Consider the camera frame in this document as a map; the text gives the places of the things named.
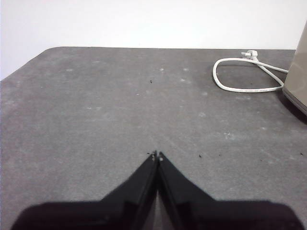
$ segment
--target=cable plug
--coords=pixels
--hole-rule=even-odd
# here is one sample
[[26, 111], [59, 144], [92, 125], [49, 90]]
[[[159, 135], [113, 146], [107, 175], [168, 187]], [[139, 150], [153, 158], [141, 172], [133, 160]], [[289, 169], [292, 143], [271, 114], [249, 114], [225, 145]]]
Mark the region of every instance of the cable plug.
[[248, 50], [247, 52], [241, 52], [241, 54], [244, 55], [244, 59], [258, 60], [258, 52], [256, 50]]

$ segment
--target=beige appliance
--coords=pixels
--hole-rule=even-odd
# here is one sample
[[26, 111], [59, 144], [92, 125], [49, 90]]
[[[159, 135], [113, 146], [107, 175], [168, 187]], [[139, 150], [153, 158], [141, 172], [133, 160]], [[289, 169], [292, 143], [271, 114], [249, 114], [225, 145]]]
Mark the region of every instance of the beige appliance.
[[307, 23], [286, 77], [283, 93], [307, 115]]

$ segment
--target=white cable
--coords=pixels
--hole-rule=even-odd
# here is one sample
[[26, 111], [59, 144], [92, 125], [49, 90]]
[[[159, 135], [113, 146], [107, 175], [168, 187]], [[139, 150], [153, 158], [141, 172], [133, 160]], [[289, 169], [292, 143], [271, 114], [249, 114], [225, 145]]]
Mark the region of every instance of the white cable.
[[[218, 87], [220, 87], [223, 90], [227, 90], [227, 91], [231, 91], [231, 92], [271, 92], [271, 91], [276, 91], [279, 89], [283, 88], [283, 81], [280, 80], [276, 75], [274, 75], [272, 72], [270, 72], [267, 68], [279, 71], [279, 72], [284, 72], [284, 73], [288, 73], [289, 71], [286, 69], [281, 69], [275, 66], [271, 66], [262, 62], [259, 62], [259, 60], [257, 59], [257, 51], [255, 50], [249, 50], [246, 53], [243, 53], [243, 55], [245, 55], [247, 58], [250, 59], [244, 59], [244, 58], [236, 58], [236, 57], [231, 57], [231, 58], [223, 58], [220, 60], [217, 60], [217, 62], [214, 64], [213, 66], [213, 79], [215, 81], [215, 83], [217, 84]], [[271, 87], [271, 88], [262, 88], [262, 89], [240, 89], [240, 88], [232, 88], [232, 87], [227, 87], [224, 86], [223, 84], [221, 84], [221, 82], [219, 81], [219, 79], [217, 78], [216, 75], [216, 68], [218, 66], [218, 64], [220, 64], [223, 61], [244, 61], [244, 62], [249, 62], [249, 63], [253, 63], [255, 65], [257, 65], [260, 69], [262, 69], [264, 72], [266, 72], [268, 75], [270, 75], [273, 79], [275, 79], [280, 86], [278, 87]]]

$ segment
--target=gray felt surface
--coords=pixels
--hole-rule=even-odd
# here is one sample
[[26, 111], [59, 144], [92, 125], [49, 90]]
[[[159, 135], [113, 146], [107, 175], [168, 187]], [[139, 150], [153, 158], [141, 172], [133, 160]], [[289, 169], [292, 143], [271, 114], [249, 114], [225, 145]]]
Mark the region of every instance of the gray felt surface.
[[[307, 119], [282, 92], [214, 84], [214, 62], [241, 51], [57, 47], [4, 79], [1, 229], [32, 204], [101, 199], [153, 150], [213, 198], [285, 203], [307, 226]], [[293, 55], [259, 50], [285, 69]], [[224, 65], [227, 85], [277, 85], [256, 66]]]

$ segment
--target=black plastic part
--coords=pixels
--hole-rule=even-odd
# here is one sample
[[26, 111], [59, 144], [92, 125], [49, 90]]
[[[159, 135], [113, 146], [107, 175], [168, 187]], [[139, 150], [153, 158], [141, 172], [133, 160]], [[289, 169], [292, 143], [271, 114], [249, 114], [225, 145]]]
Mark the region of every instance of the black plastic part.
[[12, 230], [142, 229], [156, 197], [157, 166], [150, 156], [101, 201], [45, 203], [27, 208]]
[[162, 154], [159, 194], [178, 230], [303, 230], [287, 206], [269, 201], [216, 201]]
[[177, 230], [303, 230], [287, 206], [269, 201], [216, 201], [189, 181], [163, 153], [97, 202], [46, 203], [20, 215], [12, 230], [140, 230], [157, 189]]

